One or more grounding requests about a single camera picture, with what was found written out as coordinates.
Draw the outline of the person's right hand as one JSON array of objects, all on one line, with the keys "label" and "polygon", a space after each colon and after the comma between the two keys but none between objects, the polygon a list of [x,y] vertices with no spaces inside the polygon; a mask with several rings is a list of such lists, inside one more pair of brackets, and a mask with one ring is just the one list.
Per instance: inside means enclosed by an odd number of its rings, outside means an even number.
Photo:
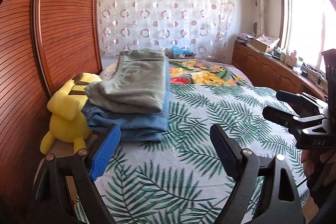
[{"label": "person's right hand", "polygon": [[335,149],[330,150],[303,150],[301,154],[301,163],[306,177],[309,177],[313,172],[318,161],[331,163],[331,168],[327,174],[323,185],[330,184],[335,181]]}]

